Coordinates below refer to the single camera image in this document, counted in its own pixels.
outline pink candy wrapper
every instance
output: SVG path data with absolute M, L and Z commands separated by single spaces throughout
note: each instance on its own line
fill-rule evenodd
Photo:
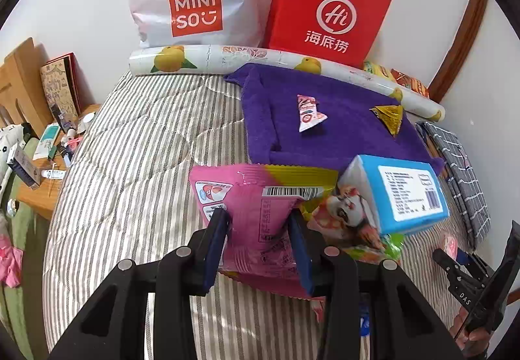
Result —
M 440 237 L 439 248 L 450 256 L 453 260 L 457 260 L 457 250 L 459 242 L 453 235 L 444 232 Z
M 224 208 L 232 218 L 219 269 L 241 281 L 256 275 L 276 289 L 298 275 L 287 233 L 286 219 L 294 207 L 330 193 L 337 172 L 321 168 L 277 165 L 194 166 L 190 183 L 206 223 L 217 207 Z M 293 297 L 305 295 L 292 293 Z

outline red paper bag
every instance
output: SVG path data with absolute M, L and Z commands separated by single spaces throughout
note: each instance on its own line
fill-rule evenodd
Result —
M 362 68 L 391 0 L 272 0 L 264 46 Z

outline purple towel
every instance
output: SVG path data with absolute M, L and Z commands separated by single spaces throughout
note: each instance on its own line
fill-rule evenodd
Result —
M 371 108 L 396 100 L 353 84 L 275 66 L 247 64 L 225 78 L 242 87 L 242 108 L 253 163 L 318 166 L 340 173 L 358 154 L 431 164 L 439 174 L 444 163 L 432 159 L 405 117 L 396 138 Z M 298 132 L 297 95 L 314 97 L 328 118 Z

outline notebook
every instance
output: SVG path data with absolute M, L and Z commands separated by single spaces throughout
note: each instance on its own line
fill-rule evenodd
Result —
M 81 105 L 74 74 L 74 54 L 52 59 L 40 68 L 43 91 L 49 107 L 56 103 L 62 112 L 78 117 Z

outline pink cloth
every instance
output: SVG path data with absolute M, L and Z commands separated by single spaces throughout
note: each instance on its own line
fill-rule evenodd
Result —
M 0 235 L 0 281 L 14 288 L 20 285 L 23 250 L 13 247 L 7 235 Z

